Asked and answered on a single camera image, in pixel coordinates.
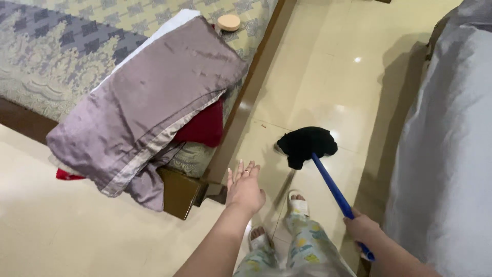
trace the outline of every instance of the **pajama pants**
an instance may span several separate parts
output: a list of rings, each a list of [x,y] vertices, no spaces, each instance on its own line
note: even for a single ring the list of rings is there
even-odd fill
[[[329,264],[346,271],[344,276],[355,276],[318,222],[305,215],[291,214],[287,218],[287,227],[292,235],[287,268]],[[275,250],[265,245],[246,255],[234,277],[258,277],[262,271],[271,269],[278,269]]]

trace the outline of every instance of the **bedsheet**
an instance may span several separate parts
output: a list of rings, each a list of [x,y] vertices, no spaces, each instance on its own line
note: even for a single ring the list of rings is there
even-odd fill
[[[446,277],[492,276],[492,5],[465,0],[439,37],[400,137],[385,232]]]
[[[0,97],[60,121],[133,50],[181,9],[213,23],[236,14],[223,39],[249,63],[277,0],[0,0]],[[242,81],[225,94],[226,122]],[[200,177],[214,149],[188,142],[169,163]]]

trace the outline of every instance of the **tiled floor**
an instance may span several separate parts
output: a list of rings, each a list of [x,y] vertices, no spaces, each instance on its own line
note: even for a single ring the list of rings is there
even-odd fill
[[[339,151],[322,160],[353,203],[381,220],[401,124],[418,89],[434,24],[459,0],[299,0],[236,149],[262,165],[264,224],[281,260],[290,236],[284,185],[300,189],[312,218],[354,268],[342,215],[312,163],[290,169],[273,143],[303,126],[331,130]],[[90,182],[53,179],[49,150],[0,126],[0,276],[171,276],[223,210],[205,201],[186,221],[108,199]],[[246,240],[238,261],[247,253]]]

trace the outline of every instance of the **slipper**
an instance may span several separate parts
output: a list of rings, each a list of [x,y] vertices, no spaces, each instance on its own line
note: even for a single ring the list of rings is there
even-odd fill
[[[307,200],[291,199],[292,195],[302,195],[304,197],[304,194],[299,190],[293,189],[293,190],[289,191],[289,193],[287,195],[287,201],[289,203],[290,213],[309,216],[308,201]]]
[[[265,245],[268,245],[268,246],[273,248],[273,246],[270,244],[270,240],[268,239],[268,235],[267,235],[266,231],[264,234],[260,235],[259,237],[255,238],[254,240],[251,240],[251,233],[253,232],[253,230],[255,230],[258,227],[260,227],[260,226],[255,226],[255,227],[251,228],[251,231],[249,232],[248,240],[249,240],[249,246],[251,247],[251,251],[260,249],[260,248],[264,247]]]

